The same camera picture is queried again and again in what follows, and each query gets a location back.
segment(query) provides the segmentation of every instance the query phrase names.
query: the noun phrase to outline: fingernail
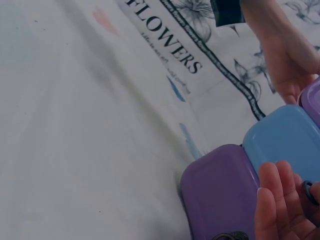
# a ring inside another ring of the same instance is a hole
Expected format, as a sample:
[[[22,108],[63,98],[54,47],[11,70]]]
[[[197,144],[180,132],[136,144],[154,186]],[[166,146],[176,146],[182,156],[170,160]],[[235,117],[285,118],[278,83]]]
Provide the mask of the fingernail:
[[[258,190],[256,191],[256,195],[259,195],[260,190],[261,190],[261,187],[259,187]]]

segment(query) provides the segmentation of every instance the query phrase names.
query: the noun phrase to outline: finger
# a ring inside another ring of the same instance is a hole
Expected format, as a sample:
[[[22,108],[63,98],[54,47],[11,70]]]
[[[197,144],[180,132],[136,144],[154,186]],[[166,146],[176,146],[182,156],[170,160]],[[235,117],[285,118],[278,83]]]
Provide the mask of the finger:
[[[259,176],[260,186],[269,189],[275,199],[276,226],[281,238],[290,232],[290,222],[278,169],[274,163],[266,162],[260,167]]]
[[[315,48],[297,29],[292,28],[283,32],[286,49],[294,61],[310,74],[318,74],[320,58]]]
[[[293,95],[287,95],[283,97],[283,101],[285,102],[285,104],[287,105],[297,105],[297,100]]]
[[[299,195],[296,191],[294,173],[290,164],[287,161],[279,161],[276,163],[276,167],[282,184],[283,197],[291,230],[294,231],[300,239],[305,239],[316,226],[305,217]]]
[[[256,240],[278,240],[276,202],[267,188],[259,188],[254,216]]]
[[[313,205],[307,198],[305,191],[303,190],[303,187],[302,187],[303,180],[301,179],[301,177],[296,173],[293,174],[293,177],[295,182],[295,189],[300,197],[300,202],[301,202],[304,215],[318,228],[320,226],[319,207]]]

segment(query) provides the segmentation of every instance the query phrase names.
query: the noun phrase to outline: black border line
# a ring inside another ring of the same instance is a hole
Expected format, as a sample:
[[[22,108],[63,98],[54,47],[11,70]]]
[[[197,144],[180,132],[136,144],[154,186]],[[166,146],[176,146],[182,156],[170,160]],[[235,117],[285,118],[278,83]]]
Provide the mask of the black border line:
[[[217,58],[217,56],[206,46],[202,39],[196,34],[196,32],[191,28],[188,22],[176,9],[170,0],[159,0],[163,6],[169,11],[172,17],[178,22],[178,24],[184,29],[186,34],[192,39],[192,41],[197,45],[197,47],[211,60],[215,67],[244,95],[248,101],[251,111],[255,118],[259,121],[263,119],[266,115],[261,111],[258,106],[258,101],[256,100],[250,89],[243,84],[234,74],[232,74]]]

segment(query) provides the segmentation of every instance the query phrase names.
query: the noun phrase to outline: white fabric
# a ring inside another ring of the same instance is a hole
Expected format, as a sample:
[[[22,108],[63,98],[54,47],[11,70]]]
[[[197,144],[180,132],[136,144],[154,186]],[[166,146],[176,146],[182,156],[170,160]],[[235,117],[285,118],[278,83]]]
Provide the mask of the white fabric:
[[[145,0],[149,14],[202,64],[198,73],[126,1],[0,0],[1,239],[191,239],[176,175],[240,144],[257,121],[160,0]],[[291,9],[316,45],[315,27]],[[252,67],[259,44],[245,24],[239,38],[198,20],[188,19],[225,66]],[[265,114],[283,104],[254,77]]]

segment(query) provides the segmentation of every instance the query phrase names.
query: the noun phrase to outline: blue paint stain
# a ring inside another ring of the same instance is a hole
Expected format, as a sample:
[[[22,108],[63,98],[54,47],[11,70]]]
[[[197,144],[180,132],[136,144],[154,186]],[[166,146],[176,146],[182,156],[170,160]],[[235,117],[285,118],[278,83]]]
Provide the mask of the blue paint stain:
[[[176,97],[177,97],[181,102],[184,102],[184,103],[185,103],[186,100],[185,100],[184,97],[180,94],[180,92],[179,92],[178,88],[176,87],[176,85],[171,81],[171,79],[170,79],[168,76],[166,76],[166,77],[168,78],[168,80],[169,80],[169,82],[170,82],[170,84],[171,84],[171,87],[172,87],[172,89],[173,89]]]
[[[181,131],[182,131],[182,133],[183,133],[183,135],[184,135],[184,137],[185,137],[186,146],[188,147],[188,149],[189,149],[191,155],[193,156],[193,158],[194,158],[195,160],[201,158],[203,155],[202,155],[202,153],[198,150],[195,142],[194,142],[193,139],[191,138],[190,133],[189,133],[187,127],[186,127],[184,124],[182,124],[182,123],[179,123],[179,127],[180,127],[180,129],[181,129]]]

